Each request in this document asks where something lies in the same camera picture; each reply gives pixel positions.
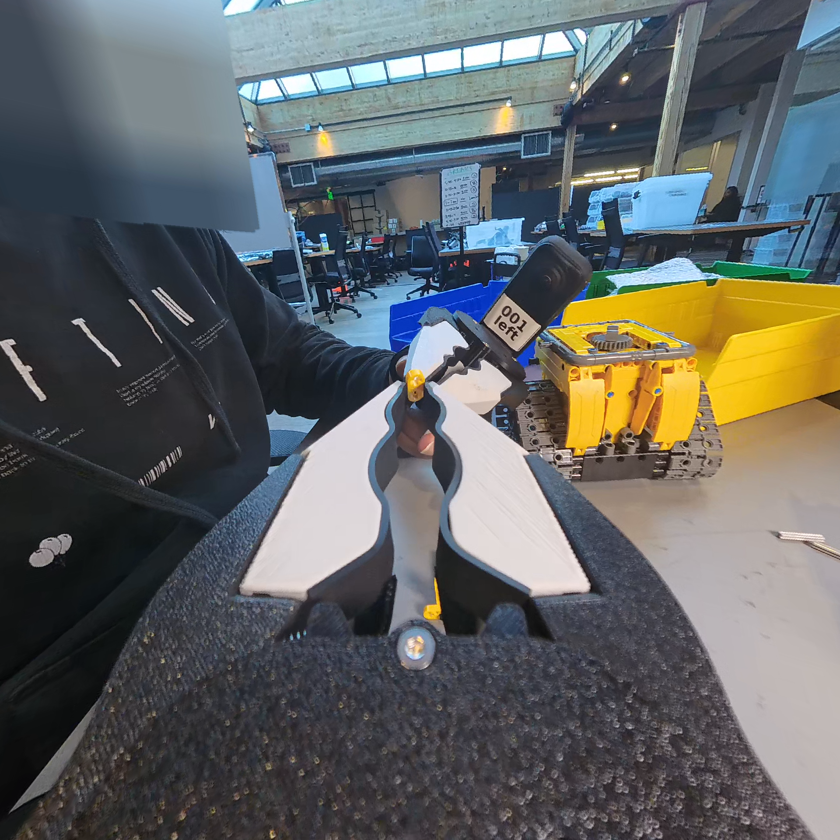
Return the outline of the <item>green plastic storage bin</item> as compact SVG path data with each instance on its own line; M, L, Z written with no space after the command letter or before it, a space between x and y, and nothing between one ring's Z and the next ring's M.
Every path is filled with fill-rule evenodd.
M798 269L798 268L790 268L790 267L777 267L777 266L764 266L760 264L743 264L738 262L728 262L728 261L720 261L716 260L711 266L702 266L697 264L702 269L719 274L719 279L721 278L733 278L733 279L759 279L759 280L782 280L782 281L804 281L807 280L811 275L812 271L810 269ZM675 283L673 285L661 285L661 286L653 286L653 287L643 287L643 286L633 286L628 288L623 288L621 290L616 290L612 283L606 280L607 275L611 275L617 271L627 271L627 270L644 270L647 267L641 268L627 268L627 269L607 269L607 270L597 270L593 273L592 278L587 286L577 298L577 301L585 300L585 299L594 299L594 298L603 298L609 297L617 294L624 294L633 291L640 291L647 288L654 289L660 287L668 287L680 284L686 284L689 282L682 282L682 283ZM717 280L699 280L705 282L709 286L713 286L719 279Z

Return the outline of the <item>yellow building-block toy vehicle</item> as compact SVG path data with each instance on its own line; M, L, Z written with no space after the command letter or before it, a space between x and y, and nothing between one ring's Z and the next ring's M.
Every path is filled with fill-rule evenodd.
M546 329L535 352L542 380L568 401L575 455L669 452L690 435L701 381L693 344L619 319Z

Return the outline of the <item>grey desk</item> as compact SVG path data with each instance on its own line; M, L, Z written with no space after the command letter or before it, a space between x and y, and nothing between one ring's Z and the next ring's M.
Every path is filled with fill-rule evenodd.
M742 729L817 838L838 838L838 398L722 427L704 480L583 482L694 624Z

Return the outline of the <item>wooden post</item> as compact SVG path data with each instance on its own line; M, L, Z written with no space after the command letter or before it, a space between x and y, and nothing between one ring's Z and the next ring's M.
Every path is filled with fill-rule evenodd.
M696 2L686 5L679 15L654 156L653 177L672 175L675 172L679 138L706 11L707 2Z

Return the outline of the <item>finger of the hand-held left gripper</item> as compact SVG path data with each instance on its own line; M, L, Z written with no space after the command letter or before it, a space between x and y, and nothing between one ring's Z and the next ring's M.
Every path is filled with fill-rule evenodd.
M474 413L486 415L511 385L513 381L492 364L479 364L477 369L452 372L434 389L440 401L444 395L454 397Z
M468 341L448 321L426 325L415 336L406 357L404 380L410 382L411 371L420 371L426 381L455 349L469 347Z

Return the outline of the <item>clear bubble wrap bag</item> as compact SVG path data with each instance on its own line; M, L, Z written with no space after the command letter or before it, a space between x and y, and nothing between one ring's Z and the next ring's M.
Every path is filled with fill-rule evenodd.
M717 280L719 274L706 271L688 258L675 257L641 270L617 271L606 276L615 289L653 287L698 280Z

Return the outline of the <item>white schedule board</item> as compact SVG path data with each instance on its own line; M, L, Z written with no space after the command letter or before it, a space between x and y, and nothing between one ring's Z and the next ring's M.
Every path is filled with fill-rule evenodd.
M440 224L461 228L480 222L480 164L462 164L440 172Z

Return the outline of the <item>white plastic crate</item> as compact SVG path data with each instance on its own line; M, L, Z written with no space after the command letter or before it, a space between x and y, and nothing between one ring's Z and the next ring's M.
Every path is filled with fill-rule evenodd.
M708 171L650 177L633 185L634 232L693 225L712 174Z

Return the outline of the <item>pile of small building pieces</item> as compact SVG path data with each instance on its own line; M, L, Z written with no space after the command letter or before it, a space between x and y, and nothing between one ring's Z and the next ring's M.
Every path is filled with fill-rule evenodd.
M788 532L788 531L776 531L773 534L782 541L786 542L795 542L795 543L803 543L805 546L814 549L815 551L822 553L826 556L833 558L834 560L839 561L840 552L839 549L835 549L834 547L830 546L826 539L822 534L819 533L810 533L810 532Z

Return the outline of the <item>yellow plastic storage bin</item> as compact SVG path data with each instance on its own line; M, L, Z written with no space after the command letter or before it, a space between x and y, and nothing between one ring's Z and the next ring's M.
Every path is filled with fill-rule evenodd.
M719 425L839 388L839 288L719 279L570 304L562 324L628 319L696 348Z

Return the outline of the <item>white partition board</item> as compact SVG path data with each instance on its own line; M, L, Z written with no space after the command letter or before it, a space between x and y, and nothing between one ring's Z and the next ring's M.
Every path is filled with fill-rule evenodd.
M277 159L271 152L248 157L258 227L253 232L221 231L237 256L291 249L291 226L280 188Z

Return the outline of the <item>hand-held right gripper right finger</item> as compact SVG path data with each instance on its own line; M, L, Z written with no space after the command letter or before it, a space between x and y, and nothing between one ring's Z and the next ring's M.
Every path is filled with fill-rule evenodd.
M525 449L437 385L425 393L433 470L444 490L435 580L445 631L477 634L505 603L539 626L539 598L586 594L591 582Z

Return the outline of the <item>grey toy track belt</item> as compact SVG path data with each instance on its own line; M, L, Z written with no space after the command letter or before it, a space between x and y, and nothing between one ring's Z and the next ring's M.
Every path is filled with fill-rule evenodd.
M566 444L568 401L551 380L528 384L528 393L516 408L521 446L539 455L567 480L581 480L583 456Z
M664 480L711 477L721 467L723 446L706 383L700 381L697 415L690 435L670 449Z

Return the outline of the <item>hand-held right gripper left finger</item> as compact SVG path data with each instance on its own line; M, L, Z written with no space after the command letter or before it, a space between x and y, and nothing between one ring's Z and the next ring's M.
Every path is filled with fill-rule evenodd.
M358 634L387 635L396 579L385 490L398 467L407 405L393 384L306 450L241 582L242 601L337 605Z

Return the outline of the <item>long wooden table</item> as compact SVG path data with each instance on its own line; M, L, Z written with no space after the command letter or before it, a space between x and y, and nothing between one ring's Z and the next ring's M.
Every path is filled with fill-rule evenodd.
M625 228L624 242L635 238L639 246L637 267L644 263L650 248L656 248L654 263L672 259L685 242L690 243L699 236L711 236L725 239L730 247L726 261L740 262L744 242L748 238L761 238L783 230L800 232L811 223L807 218L794 218L761 222L730 222L719 224L670 225L665 227L643 227L639 229Z

